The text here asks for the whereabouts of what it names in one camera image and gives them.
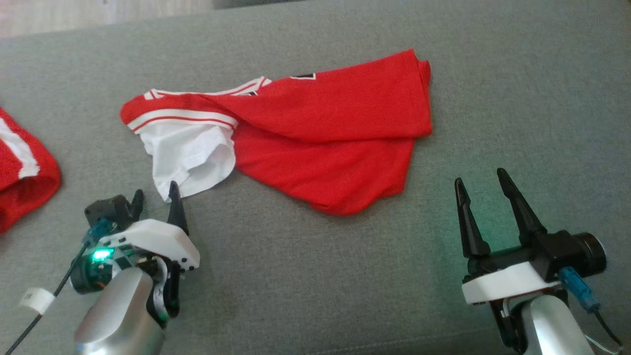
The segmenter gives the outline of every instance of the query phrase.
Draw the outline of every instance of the gray fabric surface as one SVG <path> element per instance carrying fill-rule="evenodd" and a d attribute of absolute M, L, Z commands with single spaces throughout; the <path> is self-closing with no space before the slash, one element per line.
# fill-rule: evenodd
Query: gray fabric surface
<path fill-rule="evenodd" d="M 331 217 L 239 173 L 185 199 L 202 267 L 182 281 L 164 354 L 507 354 L 468 306 L 453 181 L 494 249 L 517 243 L 495 177 L 511 173 L 550 229 L 590 231 L 609 269 L 589 279 L 629 339 L 631 7 L 609 1 L 307 1 L 0 42 L 0 104 L 55 155 L 63 186 L 0 238 L 0 344 L 52 290 L 94 200 L 136 188 L 168 205 L 118 118 L 149 88 L 214 91 L 333 69 L 409 47 L 432 65 L 434 134 L 406 191 Z M 69 354 L 95 296 L 67 287 L 17 354 Z M 605 334 L 573 303 L 584 330 Z"/>

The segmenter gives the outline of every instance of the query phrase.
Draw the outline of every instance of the white cable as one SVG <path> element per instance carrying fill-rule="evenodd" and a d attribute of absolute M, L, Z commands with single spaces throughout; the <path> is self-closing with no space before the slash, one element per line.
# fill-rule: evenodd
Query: white cable
<path fill-rule="evenodd" d="M 604 347 L 604 346 L 600 345 L 600 343 L 599 343 L 599 342 L 597 342 L 597 341 L 595 341 L 594 339 L 590 338 L 587 334 L 584 334 L 584 335 L 585 335 L 585 339 L 587 339 L 589 342 L 591 342 L 592 344 L 594 344 L 595 346 L 597 346 L 597 347 L 598 347 L 599 349 L 601 349 L 602 351 L 607 352 L 608 354 L 611 354 L 611 355 L 619 355 L 619 354 L 621 354 L 621 353 L 622 353 L 623 348 L 619 348 L 619 349 L 618 349 L 618 351 L 613 352 L 613 351 L 611 351 L 611 350 L 607 349 L 606 347 Z"/>

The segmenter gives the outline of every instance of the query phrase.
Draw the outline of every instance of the wooden floor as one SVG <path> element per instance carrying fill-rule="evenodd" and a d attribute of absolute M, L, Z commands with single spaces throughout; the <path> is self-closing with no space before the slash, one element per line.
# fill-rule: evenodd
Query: wooden floor
<path fill-rule="evenodd" d="M 0 0 L 0 37 L 204 13 L 213 0 Z"/>

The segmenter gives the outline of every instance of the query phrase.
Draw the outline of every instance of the black cable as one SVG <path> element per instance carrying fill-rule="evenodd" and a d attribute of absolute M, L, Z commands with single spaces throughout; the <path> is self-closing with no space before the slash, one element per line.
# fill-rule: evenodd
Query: black cable
<path fill-rule="evenodd" d="M 594 310 L 594 315 L 596 316 L 596 319 L 598 320 L 598 323 L 600 323 L 600 325 L 602 326 L 602 328 L 604 329 L 604 331 L 607 333 L 607 335 L 609 335 L 609 337 L 616 342 L 616 344 L 618 344 L 618 346 L 623 347 L 622 346 L 622 341 L 620 341 L 620 338 L 618 338 L 612 331 L 611 328 L 607 325 L 607 323 L 605 323 L 603 316 L 600 314 L 600 312 L 598 310 Z"/>
<path fill-rule="evenodd" d="M 61 280 L 61 282 L 57 286 L 57 289 L 55 290 L 55 292 L 53 292 L 53 296 L 55 297 L 59 296 L 61 289 L 64 288 L 64 286 L 68 282 L 68 279 L 70 278 L 70 273 L 72 273 L 72 271 L 74 270 L 74 267 L 77 265 L 77 262 L 79 262 L 79 259 L 83 256 L 83 253 L 85 253 L 85 250 L 88 249 L 89 245 L 90 243 L 85 243 L 83 247 L 81 248 L 81 250 L 79 251 L 79 253 L 77 253 L 77 255 L 74 257 L 73 261 L 70 263 L 70 267 L 68 268 L 68 271 L 64 275 L 64 278 Z M 40 319 L 42 319 L 41 314 L 37 315 L 35 319 L 31 322 L 31 324 L 29 324 L 28 327 L 24 329 L 24 332 L 22 332 L 22 334 L 18 337 L 18 339 L 15 340 L 13 345 L 9 348 L 9 350 L 7 350 L 4 353 L 4 355 L 11 355 L 13 351 L 15 351 L 15 349 L 18 347 L 18 345 L 20 345 L 20 343 L 24 340 L 24 338 L 27 337 L 28 333 L 30 333 L 31 330 L 35 328 L 35 326 L 40 321 Z"/>

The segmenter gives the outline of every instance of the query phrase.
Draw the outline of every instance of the white cable label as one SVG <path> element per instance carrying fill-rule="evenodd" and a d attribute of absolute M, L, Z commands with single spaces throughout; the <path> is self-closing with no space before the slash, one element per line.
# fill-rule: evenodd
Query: white cable label
<path fill-rule="evenodd" d="M 26 306 L 38 311 L 41 315 L 46 312 L 48 307 L 55 300 L 55 296 L 52 293 L 41 289 L 39 287 L 31 287 L 24 294 L 20 301 L 20 306 Z"/>

